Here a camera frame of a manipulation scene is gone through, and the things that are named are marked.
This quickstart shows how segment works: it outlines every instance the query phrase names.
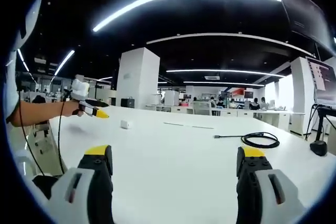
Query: computer monitor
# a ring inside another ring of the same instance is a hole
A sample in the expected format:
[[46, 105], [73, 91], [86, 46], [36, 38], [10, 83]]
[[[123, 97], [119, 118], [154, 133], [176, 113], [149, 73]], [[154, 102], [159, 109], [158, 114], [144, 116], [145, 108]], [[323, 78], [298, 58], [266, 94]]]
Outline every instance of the computer monitor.
[[244, 92], [244, 98], [253, 99], [253, 92], [252, 91], [245, 91]]
[[307, 57], [314, 81], [315, 102], [317, 104], [336, 106], [336, 75], [332, 66]]
[[191, 94], [183, 94], [183, 99], [191, 99]]

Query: office chair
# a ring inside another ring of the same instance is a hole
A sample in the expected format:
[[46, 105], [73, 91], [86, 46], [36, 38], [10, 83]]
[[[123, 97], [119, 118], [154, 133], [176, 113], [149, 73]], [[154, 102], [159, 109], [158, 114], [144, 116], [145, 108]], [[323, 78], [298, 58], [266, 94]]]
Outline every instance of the office chair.
[[193, 102], [193, 112], [195, 115], [212, 115], [210, 102]]

